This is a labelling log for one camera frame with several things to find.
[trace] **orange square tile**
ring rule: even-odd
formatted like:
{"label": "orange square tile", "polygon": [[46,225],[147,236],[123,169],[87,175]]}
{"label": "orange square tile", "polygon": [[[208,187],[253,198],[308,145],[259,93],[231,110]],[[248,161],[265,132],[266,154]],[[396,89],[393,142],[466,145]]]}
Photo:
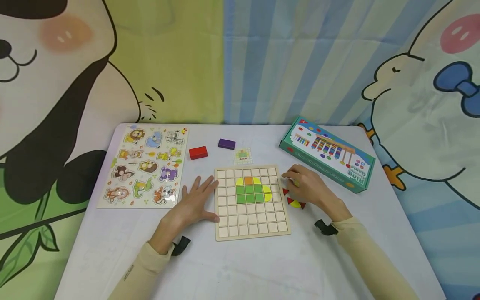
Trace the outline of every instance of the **orange square tile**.
{"label": "orange square tile", "polygon": [[245,185],[252,185],[253,179],[251,177],[245,177]]}

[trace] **purple wooden block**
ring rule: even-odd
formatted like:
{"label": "purple wooden block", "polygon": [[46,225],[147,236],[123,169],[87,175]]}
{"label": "purple wooden block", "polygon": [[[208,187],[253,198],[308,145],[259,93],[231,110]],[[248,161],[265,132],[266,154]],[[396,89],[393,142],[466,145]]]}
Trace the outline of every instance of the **purple wooden block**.
{"label": "purple wooden block", "polygon": [[224,139],[219,139],[218,140],[218,146],[221,148],[226,148],[233,150],[235,149],[235,142],[234,141],[229,141],[229,140],[224,140]]}

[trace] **black wrist strap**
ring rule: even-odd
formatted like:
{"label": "black wrist strap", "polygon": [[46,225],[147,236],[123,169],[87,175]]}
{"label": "black wrist strap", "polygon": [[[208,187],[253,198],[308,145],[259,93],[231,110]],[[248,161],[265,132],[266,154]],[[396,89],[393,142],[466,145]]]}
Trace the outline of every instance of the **black wrist strap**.
{"label": "black wrist strap", "polygon": [[338,233],[338,230],[333,227],[331,223],[327,226],[325,222],[321,219],[315,222],[315,227],[320,229],[323,235],[334,235]]}
{"label": "black wrist strap", "polygon": [[182,236],[178,244],[173,243],[174,248],[173,248],[173,251],[172,251],[172,256],[178,256],[178,255],[182,254],[183,250],[185,250],[185,248],[187,248],[189,243],[190,243],[190,239]]}

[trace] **animal puzzle board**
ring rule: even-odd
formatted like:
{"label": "animal puzzle board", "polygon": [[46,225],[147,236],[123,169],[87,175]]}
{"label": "animal puzzle board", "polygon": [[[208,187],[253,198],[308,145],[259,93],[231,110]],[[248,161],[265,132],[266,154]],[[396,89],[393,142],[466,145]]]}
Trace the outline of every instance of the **animal puzzle board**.
{"label": "animal puzzle board", "polygon": [[177,204],[188,129],[127,126],[110,165],[98,208],[172,208]]}
{"label": "animal puzzle board", "polygon": [[217,241],[291,233],[277,166],[217,168],[215,178]]}

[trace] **orange duck foot illustration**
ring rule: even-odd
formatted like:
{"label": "orange duck foot illustration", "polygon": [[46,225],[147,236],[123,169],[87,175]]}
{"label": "orange duck foot illustration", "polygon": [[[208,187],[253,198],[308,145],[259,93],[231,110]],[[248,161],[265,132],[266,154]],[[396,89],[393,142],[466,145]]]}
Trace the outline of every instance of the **orange duck foot illustration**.
{"label": "orange duck foot illustration", "polygon": [[404,191],[406,189],[405,184],[398,177],[400,174],[405,172],[400,166],[390,168],[389,165],[384,165],[384,172],[385,174],[387,174],[388,181],[390,181],[391,185],[393,185],[394,187],[396,187],[401,191]]}
{"label": "orange duck foot illustration", "polygon": [[370,129],[370,130],[367,130],[367,128],[365,127],[365,125],[364,125],[363,123],[358,123],[357,126],[362,127],[363,130],[365,130],[365,133],[367,134],[368,139],[370,140],[370,143],[373,144],[372,137],[373,137],[374,135],[376,135],[375,129],[372,128],[372,129]]}

